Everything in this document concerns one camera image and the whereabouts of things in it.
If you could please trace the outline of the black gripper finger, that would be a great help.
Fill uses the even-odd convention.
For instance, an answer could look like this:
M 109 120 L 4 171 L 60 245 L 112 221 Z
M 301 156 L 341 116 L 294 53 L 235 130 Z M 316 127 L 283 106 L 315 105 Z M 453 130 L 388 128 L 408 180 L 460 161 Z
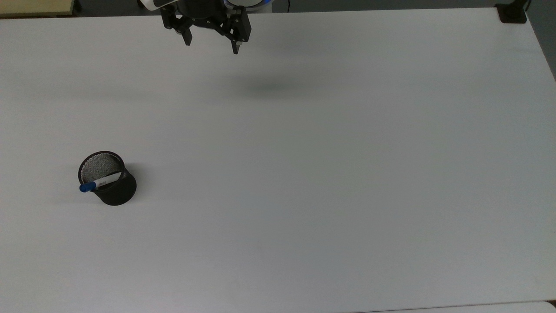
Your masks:
M 219 7 L 218 12 L 222 19 L 218 33 L 230 41 L 233 54 L 238 55 L 240 46 L 248 42 L 252 33 L 248 10 L 246 7 Z
M 163 25 L 166 29 L 174 30 L 177 34 L 181 35 L 185 44 L 190 46 L 192 42 L 190 28 L 193 25 L 193 20 L 185 16 L 177 18 L 175 15 L 176 11 L 176 8 L 160 8 Z

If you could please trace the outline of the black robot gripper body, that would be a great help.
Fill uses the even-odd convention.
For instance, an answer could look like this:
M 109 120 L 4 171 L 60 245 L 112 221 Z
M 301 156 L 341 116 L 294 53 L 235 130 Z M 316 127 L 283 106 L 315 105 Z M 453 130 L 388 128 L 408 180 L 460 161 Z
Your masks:
M 181 16 L 193 20 L 193 25 L 204 28 L 220 28 L 222 21 L 219 7 L 225 7 L 222 0 L 178 0 L 175 5 Z

